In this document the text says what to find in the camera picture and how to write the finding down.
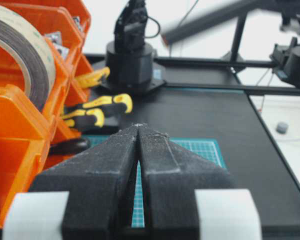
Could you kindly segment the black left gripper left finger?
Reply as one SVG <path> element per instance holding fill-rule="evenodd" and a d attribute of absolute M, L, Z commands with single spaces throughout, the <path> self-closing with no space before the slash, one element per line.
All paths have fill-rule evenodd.
<path fill-rule="evenodd" d="M 65 240 L 118 240 L 131 224 L 137 126 L 130 126 L 38 174 L 29 192 L 68 191 Z"/>

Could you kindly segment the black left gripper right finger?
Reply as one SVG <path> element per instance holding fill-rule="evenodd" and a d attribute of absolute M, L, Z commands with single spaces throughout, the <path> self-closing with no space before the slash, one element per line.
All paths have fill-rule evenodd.
<path fill-rule="evenodd" d="M 228 170 L 147 125 L 138 128 L 145 227 L 153 240 L 197 240 L 195 190 L 234 189 Z"/>

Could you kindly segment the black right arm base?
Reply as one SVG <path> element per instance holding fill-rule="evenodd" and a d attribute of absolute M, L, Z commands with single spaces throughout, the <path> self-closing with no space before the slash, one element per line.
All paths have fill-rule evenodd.
<path fill-rule="evenodd" d="M 110 74 L 101 86 L 111 93 L 141 96 L 166 84 L 166 68 L 154 62 L 153 47 L 144 47 L 132 53 L 115 51 L 115 42 L 106 46 L 105 66 Z"/>

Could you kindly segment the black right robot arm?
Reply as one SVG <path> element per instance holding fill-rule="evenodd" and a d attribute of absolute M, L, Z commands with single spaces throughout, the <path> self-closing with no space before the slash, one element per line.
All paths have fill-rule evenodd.
<path fill-rule="evenodd" d="M 114 28 L 114 49 L 117 53 L 133 53 L 145 45 L 148 13 L 144 0 L 127 2 Z"/>

